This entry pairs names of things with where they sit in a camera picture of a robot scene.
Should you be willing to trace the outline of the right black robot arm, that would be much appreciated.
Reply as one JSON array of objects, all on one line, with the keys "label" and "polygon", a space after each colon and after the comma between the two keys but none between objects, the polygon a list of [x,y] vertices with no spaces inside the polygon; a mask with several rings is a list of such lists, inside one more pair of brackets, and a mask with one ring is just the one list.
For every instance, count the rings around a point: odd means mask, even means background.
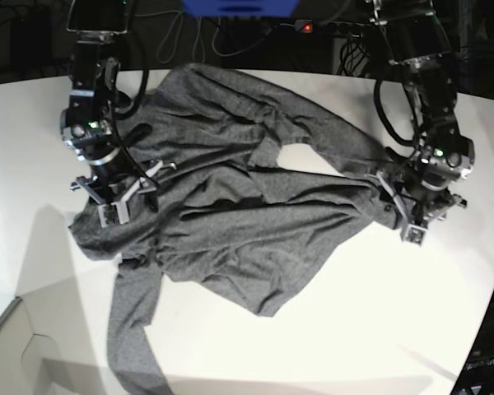
[{"label": "right black robot arm", "polygon": [[117,86],[121,61],[118,41],[130,33],[135,17],[135,1],[74,1],[66,28],[76,38],[71,59],[72,88],[68,107],[60,116],[63,143],[90,167],[88,177],[78,177],[72,191],[82,189],[103,213],[126,204],[126,179],[134,179],[137,193],[149,209],[158,210],[158,183],[133,159],[129,147],[151,133],[151,126],[138,124],[126,137],[117,129],[119,121],[135,115],[146,93],[150,69],[147,51],[138,34],[133,38],[142,57],[142,79],[134,98]]}]

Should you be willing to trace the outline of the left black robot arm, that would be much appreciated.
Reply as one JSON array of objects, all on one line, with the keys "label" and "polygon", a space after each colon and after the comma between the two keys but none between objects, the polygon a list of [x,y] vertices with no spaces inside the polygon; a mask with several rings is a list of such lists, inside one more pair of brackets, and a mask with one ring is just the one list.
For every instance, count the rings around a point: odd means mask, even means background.
[{"label": "left black robot arm", "polygon": [[411,152],[401,156],[387,148],[392,168],[376,176],[398,213],[402,240],[421,244],[432,221],[445,219],[452,207],[467,206],[450,185],[472,173],[474,144],[460,133],[454,113],[458,92],[443,64],[450,42],[433,3],[369,1],[366,9],[384,38],[388,69],[400,71],[413,130],[411,137],[394,130],[381,102],[384,78],[379,77],[373,93],[376,112],[386,132]]}]

